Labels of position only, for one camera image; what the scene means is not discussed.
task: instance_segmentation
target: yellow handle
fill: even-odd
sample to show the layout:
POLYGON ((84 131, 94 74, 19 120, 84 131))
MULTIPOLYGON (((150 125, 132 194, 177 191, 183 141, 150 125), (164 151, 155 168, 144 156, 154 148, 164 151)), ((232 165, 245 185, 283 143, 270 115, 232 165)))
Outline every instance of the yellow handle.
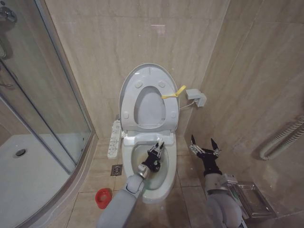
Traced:
POLYGON ((167 95, 167 96, 161 96, 162 99, 166 99, 169 97, 178 97, 182 91, 184 91, 184 89, 186 88, 185 85, 183 85, 176 93, 172 94, 172 95, 167 95))

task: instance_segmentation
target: shower enclosure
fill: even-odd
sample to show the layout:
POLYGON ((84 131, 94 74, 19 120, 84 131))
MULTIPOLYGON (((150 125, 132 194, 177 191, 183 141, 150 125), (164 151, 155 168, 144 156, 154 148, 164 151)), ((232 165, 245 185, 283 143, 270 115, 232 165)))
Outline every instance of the shower enclosure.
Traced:
POLYGON ((0 3, 0 223, 10 228, 62 189, 94 129, 43 1, 0 3))

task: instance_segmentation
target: shower drain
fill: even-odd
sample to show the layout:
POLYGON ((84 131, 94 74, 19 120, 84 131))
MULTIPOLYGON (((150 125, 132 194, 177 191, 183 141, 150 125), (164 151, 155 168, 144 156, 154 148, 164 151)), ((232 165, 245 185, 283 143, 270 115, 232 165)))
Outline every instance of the shower drain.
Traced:
POLYGON ((123 165, 112 165, 111 176, 121 176, 123 165))
POLYGON ((16 157, 21 157, 21 156, 23 156, 23 155, 25 154, 26 151, 27 151, 26 149, 18 150, 18 151, 15 153, 15 155, 16 155, 16 157))

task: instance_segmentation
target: electrical outlet box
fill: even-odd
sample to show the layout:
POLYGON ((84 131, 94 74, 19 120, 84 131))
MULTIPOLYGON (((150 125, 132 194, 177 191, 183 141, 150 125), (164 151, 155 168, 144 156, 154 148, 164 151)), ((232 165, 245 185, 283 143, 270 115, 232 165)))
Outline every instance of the electrical outlet box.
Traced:
POLYGON ((203 107, 207 101, 207 97, 198 89, 186 89, 188 100, 195 99, 197 107, 203 107))

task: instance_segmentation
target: toilet lid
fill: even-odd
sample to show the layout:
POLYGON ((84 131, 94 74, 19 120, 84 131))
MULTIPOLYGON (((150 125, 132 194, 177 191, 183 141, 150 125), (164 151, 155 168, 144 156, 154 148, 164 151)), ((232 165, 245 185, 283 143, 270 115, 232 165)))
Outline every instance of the toilet lid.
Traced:
POLYGON ((159 65, 143 64, 126 78, 119 98, 122 129, 136 132, 175 131, 179 99, 162 99, 177 91, 169 73, 159 65))

